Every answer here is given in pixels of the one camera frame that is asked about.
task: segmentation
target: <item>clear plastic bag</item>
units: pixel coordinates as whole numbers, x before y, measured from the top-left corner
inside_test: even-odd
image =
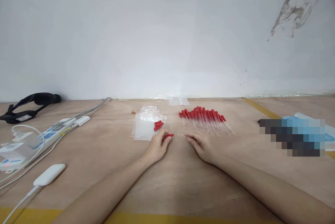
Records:
[[[186,97],[169,97],[167,100],[169,106],[189,105]]]
[[[335,91],[317,91],[313,93],[303,93],[303,92],[284,92],[284,93],[273,93],[273,94],[263,94],[263,95],[244,95],[244,98],[263,98],[263,97],[295,97],[295,96],[334,96]]]
[[[158,121],[162,121],[164,123],[163,127],[173,132],[171,121],[167,116],[160,114],[159,110],[158,112],[145,110],[143,107],[141,110],[143,111],[135,114],[134,126],[131,133],[131,137],[133,137],[134,140],[151,140],[152,136],[158,133],[158,131],[154,131],[155,122]]]

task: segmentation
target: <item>wall stain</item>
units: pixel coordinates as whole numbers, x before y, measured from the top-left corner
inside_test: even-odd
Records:
[[[282,25],[283,30],[285,30],[284,25],[286,25],[291,27],[289,33],[293,38],[295,31],[306,23],[316,2],[317,0],[285,0],[271,30],[271,36],[274,36],[278,25]]]

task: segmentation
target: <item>finger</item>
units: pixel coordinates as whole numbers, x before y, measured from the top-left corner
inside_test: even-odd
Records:
[[[198,154],[202,151],[200,145],[193,138],[189,138],[187,139],[187,141],[191,143],[191,145],[193,146],[193,148],[196,150]]]
[[[164,150],[167,149],[168,144],[171,142],[171,140],[172,140],[172,137],[167,137],[167,138],[164,140],[164,142],[163,142],[163,144],[162,144],[162,147],[164,148]]]
[[[160,131],[157,134],[157,137],[162,140],[163,136],[167,134],[169,131],[165,128],[161,128]]]
[[[202,143],[201,133],[199,131],[185,134],[186,137],[194,138],[198,143]]]

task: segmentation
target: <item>power strip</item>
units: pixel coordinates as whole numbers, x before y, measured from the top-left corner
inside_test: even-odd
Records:
[[[69,120],[69,118],[64,118],[62,120],[60,120],[59,122],[64,122],[66,120]],[[67,128],[73,126],[73,123],[76,121],[77,119],[74,118],[68,122],[66,122],[64,124],[64,127],[57,130],[57,131],[52,131],[52,127],[50,127],[49,129],[47,129],[45,132],[43,132],[43,136],[45,139],[45,143],[44,146],[42,148],[42,150],[40,150],[39,155],[37,155],[33,160],[31,160],[29,163],[27,163],[25,165],[25,167],[27,165],[29,165],[31,162],[33,162],[35,159],[37,159],[46,149],[48,149],[54,142],[57,141],[57,139],[59,139],[61,137],[61,134],[63,131],[65,131]],[[39,150],[40,146],[42,145],[42,141],[36,145],[35,147],[32,148],[32,150],[35,150],[30,156],[22,159],[22,158],[7,158],[4,161],[2,161],[0,163],[0,171],[4,171],[6,173],[11,173],[14,170],[20,169],[22,167],[22,165],[24,165],[29,159],[31,159],[36,152]]]

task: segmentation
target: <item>power cord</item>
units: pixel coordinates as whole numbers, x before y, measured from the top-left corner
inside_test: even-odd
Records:
[[[66,123],[66,122],[68,122],[68,121],[70,121],[70,120],[72,120],[72,119],[74,119],[74,118],[76,118],[76,117],[83,116],[83,115],[85,115],[85,114],[87,114],[87,113],[90,113],[90,112],[93,111],[93,110],[98,109],[99,107],[101,107],[101,106],[106,102],[107,99],[112,100],[110,97],[107,97],[107,98],[105,98],[105,99],[101,99],[100,103],[99,103],[96,107],[94,107],[94,108],[92,108],[92,109],[90,109],[90,110],[84,111],[84,112],[80,112],[79,114],[75,115],[74,117],[72,117],[72,118],[70,118],[70,119],[68,119],[68,120],[66,120],[66,121],[63,121],[63,122],[57,122],[57,123],[53,124],[53,126],[52,126],[52,130],[53,130],[53,131],[60,130],[61,128],[63,128],[64,123]]]

